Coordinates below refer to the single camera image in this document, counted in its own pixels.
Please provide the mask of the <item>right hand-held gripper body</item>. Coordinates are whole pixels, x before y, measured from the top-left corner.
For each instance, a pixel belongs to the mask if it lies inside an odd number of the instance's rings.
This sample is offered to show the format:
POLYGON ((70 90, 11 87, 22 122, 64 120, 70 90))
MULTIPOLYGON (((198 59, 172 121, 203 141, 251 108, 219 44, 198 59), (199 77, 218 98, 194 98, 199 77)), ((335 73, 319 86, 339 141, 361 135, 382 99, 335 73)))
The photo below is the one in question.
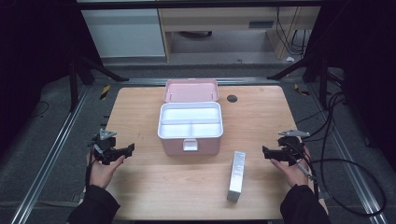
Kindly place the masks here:
POLYGON ((286 161, 289 163, 289 166, 292 166, 305 155, 304 144, 300 138, 309 137, 310 133, 299 130, 288 130, 281 131, 278 134, 280 138, 277 142, 282 146, 281 151, 286 155, 286 161))

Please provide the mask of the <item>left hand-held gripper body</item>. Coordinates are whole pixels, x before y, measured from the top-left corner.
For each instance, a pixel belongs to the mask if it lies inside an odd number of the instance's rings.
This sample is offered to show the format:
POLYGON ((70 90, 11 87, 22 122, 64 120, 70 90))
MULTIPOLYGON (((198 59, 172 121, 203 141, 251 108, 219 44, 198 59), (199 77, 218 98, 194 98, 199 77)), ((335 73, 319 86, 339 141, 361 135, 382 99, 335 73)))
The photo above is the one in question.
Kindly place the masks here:
POLYGON ((104 165, 109 165, 124 154, 121 149, 115 149, 116 132, 101 129, 93 139, 94 157, 104 165))

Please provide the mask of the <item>white and silver carton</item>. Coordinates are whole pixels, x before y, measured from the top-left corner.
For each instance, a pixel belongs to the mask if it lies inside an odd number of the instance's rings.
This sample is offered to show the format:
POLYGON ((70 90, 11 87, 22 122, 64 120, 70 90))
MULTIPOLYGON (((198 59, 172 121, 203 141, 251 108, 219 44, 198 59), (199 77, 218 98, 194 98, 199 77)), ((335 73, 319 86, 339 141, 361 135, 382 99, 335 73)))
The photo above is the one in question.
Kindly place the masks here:
POLYGON ((233 154, 233 164, 230 175, 230 184, 227 194, 227 200, 237 203, 242 192, 244 171, 245 171, 246 153, 235 151, 233 154))

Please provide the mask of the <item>pink storage box with lid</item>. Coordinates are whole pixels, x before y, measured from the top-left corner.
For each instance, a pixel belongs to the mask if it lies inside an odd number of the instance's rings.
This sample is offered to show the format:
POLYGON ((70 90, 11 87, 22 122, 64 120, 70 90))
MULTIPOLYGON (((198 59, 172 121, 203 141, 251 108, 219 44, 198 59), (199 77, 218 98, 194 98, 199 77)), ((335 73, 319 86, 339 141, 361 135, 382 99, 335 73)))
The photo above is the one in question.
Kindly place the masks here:
MULTIPOLYGON (((163 96, 164 104, 218 103, 218 99, 218 82, 211 78, 169 79, 166 82, 163 96)), ((216 155, 219 153, 221 136, 216 138, 161 139, 161 141, 164 152, 170 156, 216 155)))

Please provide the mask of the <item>white tray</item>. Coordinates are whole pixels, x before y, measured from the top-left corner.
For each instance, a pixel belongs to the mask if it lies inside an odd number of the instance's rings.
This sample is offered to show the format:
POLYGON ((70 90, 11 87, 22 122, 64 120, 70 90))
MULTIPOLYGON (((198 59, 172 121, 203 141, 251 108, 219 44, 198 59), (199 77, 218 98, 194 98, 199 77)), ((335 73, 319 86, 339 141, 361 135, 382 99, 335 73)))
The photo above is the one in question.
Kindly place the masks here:
POLYGON ((168 103, 161 107, 161 139, 216 138, 222 134, 221 107, 216 102, 168 103))

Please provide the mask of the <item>person's left hand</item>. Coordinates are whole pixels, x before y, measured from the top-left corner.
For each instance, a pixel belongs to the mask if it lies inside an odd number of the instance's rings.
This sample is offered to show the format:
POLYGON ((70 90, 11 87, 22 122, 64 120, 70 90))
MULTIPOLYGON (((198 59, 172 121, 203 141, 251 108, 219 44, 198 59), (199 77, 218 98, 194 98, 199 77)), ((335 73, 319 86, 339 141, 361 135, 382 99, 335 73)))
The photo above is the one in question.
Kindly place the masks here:
POLYGON ((116 170, 123 164, 124 156, 120 156, 109 165, 104 165, 94 159, 94 156, 87 155, 87 163, 91 166, 90 184, 101 189, 106 189, 116 170))

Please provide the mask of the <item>person's right hand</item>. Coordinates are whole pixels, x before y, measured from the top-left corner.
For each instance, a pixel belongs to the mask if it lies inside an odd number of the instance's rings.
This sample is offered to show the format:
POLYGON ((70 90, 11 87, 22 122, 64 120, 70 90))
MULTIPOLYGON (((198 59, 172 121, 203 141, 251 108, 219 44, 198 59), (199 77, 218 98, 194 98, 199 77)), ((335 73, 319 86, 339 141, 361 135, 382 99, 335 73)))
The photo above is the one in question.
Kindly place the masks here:
POLYGON ((307 164, 309 150, 304 147, 305 158, 298 160, 294 165, 288 166, 280 161, 271 159, 270 162, 286 177, 287 183, 291 188, 295 185, 303 186, 308 185, 309 166, 307 164))

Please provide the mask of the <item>black metal stand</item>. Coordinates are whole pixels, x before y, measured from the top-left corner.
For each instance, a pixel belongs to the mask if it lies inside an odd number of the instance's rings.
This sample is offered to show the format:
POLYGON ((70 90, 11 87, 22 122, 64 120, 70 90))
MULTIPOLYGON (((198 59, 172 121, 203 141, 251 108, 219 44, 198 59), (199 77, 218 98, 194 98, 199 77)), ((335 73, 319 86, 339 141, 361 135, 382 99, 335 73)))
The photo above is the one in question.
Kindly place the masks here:
POLYGON ((69 70, 69 80, 70 80, 70 95, 71 95, 71 105, 70 111, 73 112, 78 106, 78 78, 82 81, 84 85, 91 85, 94 82, 93 74, 91 70, 94 69, 99 73, 110 77, 111 79, 117 82, 125 82, 128 81, 126 77, 120 77, 110 70, 104 68, 99 63, 95 63, 94 61, 82 57, 77 56, 74 57, 71 63, 68 66, 69 70))
POLYGON ((305 67, 303 81, 310 83, 319 77, 318 99, 323 108, 327 109, 327 75, 328 75, 328 60, 324 54, 309 54, 301 59, 299 62, 287 67, 281 72, 268 77, 271 80, 280 80, 291 72, 305 67))

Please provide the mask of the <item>white cabinet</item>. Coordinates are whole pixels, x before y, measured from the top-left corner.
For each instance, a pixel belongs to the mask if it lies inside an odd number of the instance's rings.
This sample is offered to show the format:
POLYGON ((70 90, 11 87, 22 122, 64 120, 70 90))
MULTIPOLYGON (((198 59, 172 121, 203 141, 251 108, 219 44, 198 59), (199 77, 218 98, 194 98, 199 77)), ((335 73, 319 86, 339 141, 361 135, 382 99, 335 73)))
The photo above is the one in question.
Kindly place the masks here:
POLYGON ((83 10, 101 58, 163 57, 156 9, 83 10))

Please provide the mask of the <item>light wooden desk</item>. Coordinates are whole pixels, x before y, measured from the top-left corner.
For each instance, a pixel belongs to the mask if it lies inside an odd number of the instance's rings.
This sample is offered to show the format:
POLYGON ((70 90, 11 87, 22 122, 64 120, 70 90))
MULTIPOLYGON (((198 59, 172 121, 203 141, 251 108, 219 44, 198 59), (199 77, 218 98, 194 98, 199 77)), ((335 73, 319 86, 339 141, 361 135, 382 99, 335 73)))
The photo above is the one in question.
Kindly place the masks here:
POLYGON ((159 9, 166 57, 170 33, 265 30, 275 56, 284 58, 293 33, 312 30, 320 7, 213 7, 159 9))

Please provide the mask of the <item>aluminium floor rail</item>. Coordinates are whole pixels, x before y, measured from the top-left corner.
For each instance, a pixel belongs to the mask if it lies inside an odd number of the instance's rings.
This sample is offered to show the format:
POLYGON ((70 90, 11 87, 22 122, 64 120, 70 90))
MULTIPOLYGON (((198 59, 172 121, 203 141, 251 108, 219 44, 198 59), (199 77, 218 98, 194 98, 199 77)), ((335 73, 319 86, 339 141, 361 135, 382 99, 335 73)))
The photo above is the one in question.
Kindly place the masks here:
POLYGON ((64 144, 68 139, 68 136, 77 120, 77 117, 91 88, 91 86, 82 87, 81 93, 78 95, 76 107, 68 113, 61 130, 57 134, 56 139, 49 150, 49 154, 42 163, 31 187, 23 197, 23 200, 19 203, 19 206, 17 207, 15 214, 10 221, 10 224, 26 223, 28 217, 34 209, 35 204, 37 203, 38 197, 41 194, 56 161, 58 160, 64 148, 64 144))
POLYGON ((340 161, 341 163, 343 163, 346 173, 361 201, 364 211, 359 213, 346 206, 345 209, 350 213, 355 214, 356 216, 368 217, 372 224, 389 224, 384 214, 387 205, 387 197, 384 193, 384 190, 382 190, 376 178, 372 177, 373 181, 377 184, 377 187, 382 196, 382 204, 379 204, 377 199, 375 198, 375 195, 370 189, 369 184, 363 177, 363 174, 369 175, 370 172, 354 162, 352 156, 347 150, 345 142, 343 141, 340 133, 336 129, 335 123, 332 121, 332 112, 336 104, 336 98, 338 97, 338 95, 335 93, 330 98, 330 100, 327 100, 327 91, 324 91, 322 95, 319 87, 313 87, 311 84, 309 84, 307 88, 313 94, 313 99, 317 107, 320 109, 320 115, 325 121, 326 131, 323 137, 320 159, 318 162, 320 165, 322 165, 325 161, 340 161), (332 139, 332 145, 334 147, 334 150, 338 154, 338 158, 324 158, 326 141, 328 138, 332 139))

